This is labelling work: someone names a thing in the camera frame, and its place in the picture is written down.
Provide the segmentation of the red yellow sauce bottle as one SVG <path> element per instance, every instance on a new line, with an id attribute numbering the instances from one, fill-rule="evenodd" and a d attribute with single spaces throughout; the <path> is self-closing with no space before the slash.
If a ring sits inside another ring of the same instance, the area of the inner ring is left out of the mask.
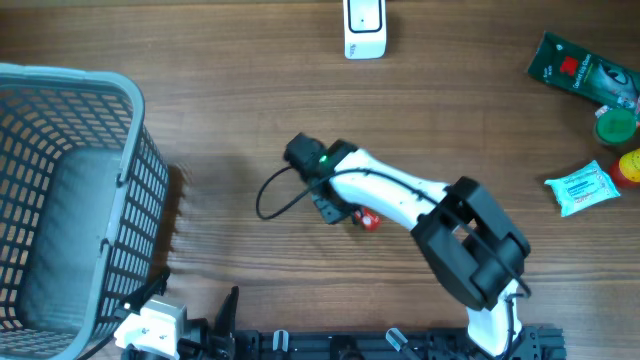
<path id="1" fill-rule="evenodd" d="M 636 187 L 640 183 L 640 149 L 630 151 L 618 158 L 608 169 L 617 187 Z"/>

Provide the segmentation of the teal wet wipes pack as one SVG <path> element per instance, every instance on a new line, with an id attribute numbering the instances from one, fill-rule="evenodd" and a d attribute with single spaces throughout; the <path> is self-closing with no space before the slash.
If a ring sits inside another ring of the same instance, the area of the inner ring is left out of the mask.
<path id="1" fill-rule="evenodd" d="M 567 176 L 545 180 L 544 184 L 554 193 L 562 217 L 620 197 L 611 177 L 602 170 L 596 160 Z"/>

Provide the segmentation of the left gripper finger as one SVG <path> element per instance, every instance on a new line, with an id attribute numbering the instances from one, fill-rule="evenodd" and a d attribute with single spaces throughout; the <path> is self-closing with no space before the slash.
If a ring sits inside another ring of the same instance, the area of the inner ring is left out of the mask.
<path id="1" fill-rule="evenodd" d="M 141 285 L 131 294 L 121 299 L 114 311 L 113 316 L 118 320 L 124 320 L 129 314 L 140 314 L 140 310 L 145 303 L 154 295 L 163 295 L 167 288 L 167 281 L 170 277 L 170 268 L 165 266 L 156 276 L 147 283 Z"/>
<path id="2" fill-rule="evenodd" d="M 238 300 L 239 287 L 233 286 L 230 293 L 225 298 L 215 319 L 213 341 L 217 345 L 233 339 Z"/>

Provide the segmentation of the small red white snack packet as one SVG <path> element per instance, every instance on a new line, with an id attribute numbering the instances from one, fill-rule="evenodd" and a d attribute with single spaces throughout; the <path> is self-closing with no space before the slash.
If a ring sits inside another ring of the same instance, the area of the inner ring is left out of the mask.
<path id="1" fill-rule="evenodd" d="M 604 115 L 605 113 L 607 113 L 610 110 L 612 110 L 612 107 L 610 107 L 608 105 L 603 105 L 602 107 L 600 107 L 599 109 L 596 110 L 595 117 L 596 118 L 600 118 L 602 115 Z"/>

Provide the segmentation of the green cap white jar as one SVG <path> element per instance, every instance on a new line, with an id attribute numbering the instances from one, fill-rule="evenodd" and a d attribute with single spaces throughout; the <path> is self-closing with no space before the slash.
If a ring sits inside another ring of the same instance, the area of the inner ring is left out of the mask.
<path id="1" fill-rule="evenodd" d="M 636 133 L 634 114 L 624 108 L 612 108 L 596 118 L 593 133 L 596 140 L 607 146 L 618 146 L 628 142 Z"/>

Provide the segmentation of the green 3M gloves package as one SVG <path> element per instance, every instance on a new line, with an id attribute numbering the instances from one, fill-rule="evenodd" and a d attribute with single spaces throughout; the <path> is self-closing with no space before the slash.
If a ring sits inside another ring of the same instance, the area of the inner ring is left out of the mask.
<path id="1" fill-rule="evenodd" d="M 639 72 L 545 32 L 528 66 L 534 79 L 639 114 Z"/>

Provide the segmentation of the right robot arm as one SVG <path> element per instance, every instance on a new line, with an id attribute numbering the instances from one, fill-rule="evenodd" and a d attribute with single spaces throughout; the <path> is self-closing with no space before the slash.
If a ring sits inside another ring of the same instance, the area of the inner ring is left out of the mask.
<path id="1" fill-rule="evenodd" d="M 288 153 L 334 222 L 364 207 L 407 229 L 442 287 L 466 307 L 470 340 L 487 355 L 512 355 L 522 328 L 516 301 L 531 294 L 521 278 L 531 247 L 480 183 L 419 178 L 343 140 L 325 146 L 311 138 Z"/>

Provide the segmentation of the red stick sachet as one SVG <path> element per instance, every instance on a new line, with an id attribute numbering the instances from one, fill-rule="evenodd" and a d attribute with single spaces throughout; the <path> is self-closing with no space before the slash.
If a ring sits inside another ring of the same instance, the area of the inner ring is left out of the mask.
<path id="1" fill-rule="evenodd" d="M 366 207 L 356 208 L 352 213 L 352 219 L 355 224 L 369 232 L 375 231 L 380 225 L 379 216 Z"/>

